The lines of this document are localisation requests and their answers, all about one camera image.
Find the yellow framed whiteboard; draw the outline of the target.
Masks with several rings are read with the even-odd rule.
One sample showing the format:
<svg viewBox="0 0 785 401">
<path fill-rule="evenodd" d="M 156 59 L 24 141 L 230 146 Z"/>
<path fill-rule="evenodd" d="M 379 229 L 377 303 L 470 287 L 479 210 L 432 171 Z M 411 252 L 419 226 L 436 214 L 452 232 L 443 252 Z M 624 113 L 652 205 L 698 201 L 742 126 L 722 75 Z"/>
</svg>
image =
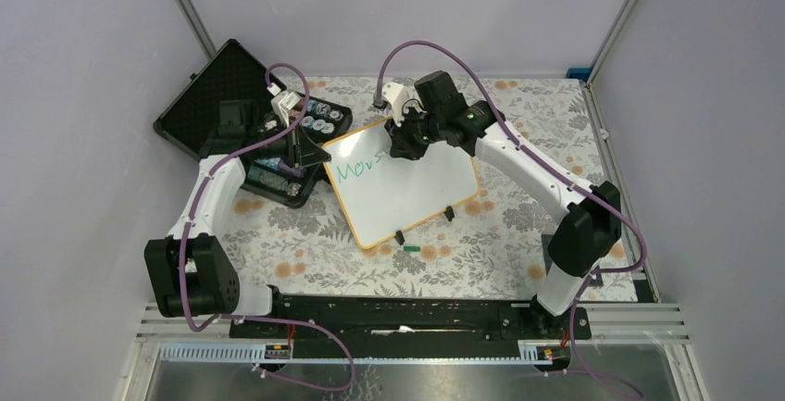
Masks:
<svg viewBox="0 0 785 401">
<path fill-rule="evenodd" d="M 419 160 L 390 156 L 381 119 L 322 145 L 330 183 L 357 245 L 388 241 L 440 216 L 480 191 L 474 160 L 460 148 L 432 144 Z"/>
</svg>

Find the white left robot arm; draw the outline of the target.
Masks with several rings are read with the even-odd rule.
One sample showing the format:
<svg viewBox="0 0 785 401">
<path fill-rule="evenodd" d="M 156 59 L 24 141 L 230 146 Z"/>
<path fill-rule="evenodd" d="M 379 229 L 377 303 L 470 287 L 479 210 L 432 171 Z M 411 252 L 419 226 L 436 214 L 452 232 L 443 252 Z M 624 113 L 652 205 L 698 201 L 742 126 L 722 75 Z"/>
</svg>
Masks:
<svg viewBox="0 0 785 401">
<path fill-rule="evenodd" d="M 220 238 L 256 160 L 277 157 L 288 167 L 310 167 L 329 159 L 299 125 L 307 105 L 306 97 L 287 91 L 272 98 L 268 113 L 251 100 L 219 104 L 218 122 L 199 150 L 198 176 L 185 208 L 167 235 L 149 241 L 143 251 L 161 315 L 252 317 L 266 337 L 284 331 L 288 315 L 273 303 L 272 288 L 242 280 Z"/>
</svg>

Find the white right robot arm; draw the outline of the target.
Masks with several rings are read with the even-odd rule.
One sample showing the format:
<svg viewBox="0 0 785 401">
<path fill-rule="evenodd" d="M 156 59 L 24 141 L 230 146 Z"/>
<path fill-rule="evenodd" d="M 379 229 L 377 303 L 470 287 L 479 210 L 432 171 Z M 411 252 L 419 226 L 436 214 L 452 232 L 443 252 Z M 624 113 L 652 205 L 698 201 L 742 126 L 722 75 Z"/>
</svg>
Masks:
<svg viewBox="0 0 785 401">
<path fill-rule="evenodd" d="M 411 95 L 393 81 L 377 89 L 377 107 L 392 111 L 385 125 L 391 157 L 420 160 L 434 144 L 460 148 L 523 188 L 556 223 L 548 245 L 552 266 L 534 297 L 530 323 L 542 337 L 557 336 L 590 272 L 621 237 L 620 191 L 563 169 L 517 133 L 489 99 L 468 104 L 443 70 L 417 80 L 414 89 Z"/>
</svg>

